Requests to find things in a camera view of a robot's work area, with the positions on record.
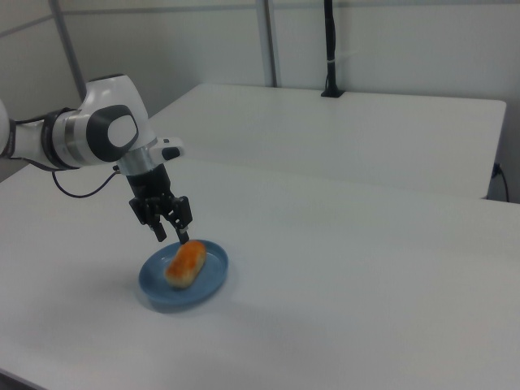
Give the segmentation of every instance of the black stand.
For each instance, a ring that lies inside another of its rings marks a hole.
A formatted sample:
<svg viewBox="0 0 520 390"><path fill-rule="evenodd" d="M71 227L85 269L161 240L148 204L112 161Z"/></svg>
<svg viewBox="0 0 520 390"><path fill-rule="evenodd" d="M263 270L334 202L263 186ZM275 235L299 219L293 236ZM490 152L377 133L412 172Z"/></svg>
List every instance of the black stand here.
<svg viewBox="0 0 520 390"><path fill-rule="evenodd" d="M332 12L332 0L324 0L325 8L325 38L327 40L327 82L322 96L325 98L338 98L344 91L336 85L336 26L334 25L334 13Z"/></svg>

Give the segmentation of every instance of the table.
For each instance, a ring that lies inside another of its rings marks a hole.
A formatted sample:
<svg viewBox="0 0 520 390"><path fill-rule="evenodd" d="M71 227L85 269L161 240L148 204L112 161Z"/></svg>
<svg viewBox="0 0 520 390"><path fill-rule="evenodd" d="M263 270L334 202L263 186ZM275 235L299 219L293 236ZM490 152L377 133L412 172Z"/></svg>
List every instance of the table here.
<svg viewBox="0 0 520 390"><path fill-rule="evenodd" d="M153 126L207 161L481 198L504 112L489 100L203 84Z"/></svg>
<svg viewBox="0 0 520 390"><path fill-rule="evenodd" d="M3 370L54 390L518 388L516 205L193 158L167 169L192 238L230 258L190 310L140 293L167 242L137 222L123 177L84 200L34 167L0 184ZM79 193L110 171L58 177Z"/></svg>

